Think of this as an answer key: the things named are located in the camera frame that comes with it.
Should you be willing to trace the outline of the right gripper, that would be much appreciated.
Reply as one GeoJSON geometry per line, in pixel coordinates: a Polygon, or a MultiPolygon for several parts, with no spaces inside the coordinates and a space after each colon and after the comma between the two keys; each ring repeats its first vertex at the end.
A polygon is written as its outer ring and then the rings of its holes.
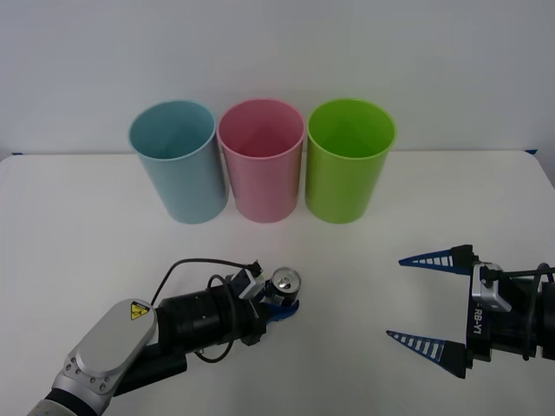
{"type": "Polygon", "coordinates": [[[406,257],[400,260],[399,264],[404,267],[470,276],[466,329],[467,348],[459,342],[410,335],[393,330],[387,330],[386,334],[402,346],[459,379],[466,378],[467,355],[472,360],[490,361],[492,356],[490,313],[500,311],[499,282],[483,283],[481,271],[483,268],[486,269],[486,272],[498,271],[500,267],[494,263],[474,261],[471,244],[406,257]]]}

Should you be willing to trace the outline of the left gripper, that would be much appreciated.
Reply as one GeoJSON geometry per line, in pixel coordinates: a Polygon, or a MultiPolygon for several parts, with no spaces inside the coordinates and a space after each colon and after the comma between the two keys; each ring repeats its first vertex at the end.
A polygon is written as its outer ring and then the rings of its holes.
{"type": "Polygon", "coordinates": [[[266,325],[295,315],[300,306],[300,301],[295,301],[289,306],[272,304],[274,287],[271,280],[265,282],[262,295],[262,304],[252,300],[236,301],[236,339],[247,347],[260,342],[266,333],[266,325]]]}

